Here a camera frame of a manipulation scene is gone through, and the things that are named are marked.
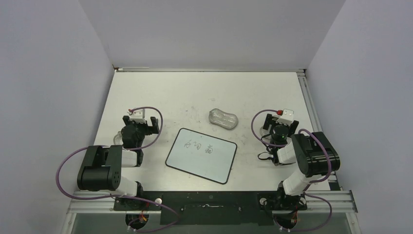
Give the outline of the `white whiteboard black frame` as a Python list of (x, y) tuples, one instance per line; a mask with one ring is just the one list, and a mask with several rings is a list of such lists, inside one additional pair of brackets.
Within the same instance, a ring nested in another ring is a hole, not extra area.
[(237, 148), (234, 142), (181, 128), (165, 164), (178, 171), (226, 184)]

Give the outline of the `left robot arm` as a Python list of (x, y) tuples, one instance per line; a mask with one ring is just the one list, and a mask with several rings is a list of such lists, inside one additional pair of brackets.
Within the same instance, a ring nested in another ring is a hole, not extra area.
[(123, 168), (140, 167), (144, 153), (141, 149), (146, 136), (160, 133), (159, 121), (123, 116), (125, 126), (121, 129), (121, 144), (112, 146), (89, 146), (77, 176), (80, 190), (107, 192), (127, 196), (126, 203), (133, 210), (145, 205), (145, 196), (140, 182), (121, 175)]

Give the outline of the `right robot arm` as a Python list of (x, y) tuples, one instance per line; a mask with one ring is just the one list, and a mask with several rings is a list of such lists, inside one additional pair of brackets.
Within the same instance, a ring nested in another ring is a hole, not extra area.
[(267, 114), (263, 137), (269, 138), (266, 153), (276, 166), (297, 164), (298, 168), (280, 182), (275, 197), (269, 199), (276, 210), (305, 209), (304, 192), (315, 183), (328, 179), (340, 168), (340, 158), (323, 132), (298, 130), (299, 122), (292, 119), (287, 110), (279, 110), (274, 116)]

